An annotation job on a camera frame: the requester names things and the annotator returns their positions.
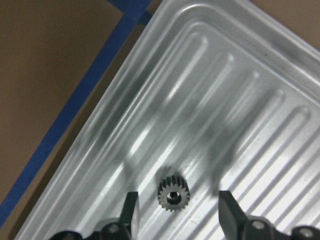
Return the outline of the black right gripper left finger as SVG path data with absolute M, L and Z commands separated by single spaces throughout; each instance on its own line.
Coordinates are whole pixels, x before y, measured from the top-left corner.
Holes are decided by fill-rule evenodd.
M 140 228 L 140 206 L 137 191 L 127 193 L 118 221 L 119 240 L 137 240 Z

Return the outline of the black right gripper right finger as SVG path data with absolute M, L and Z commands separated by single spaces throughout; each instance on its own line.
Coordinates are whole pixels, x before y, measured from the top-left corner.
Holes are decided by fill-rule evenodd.
M 248 240 L 248 216 L 228 190 L 218 193 L 218 220 L 226 240 Z

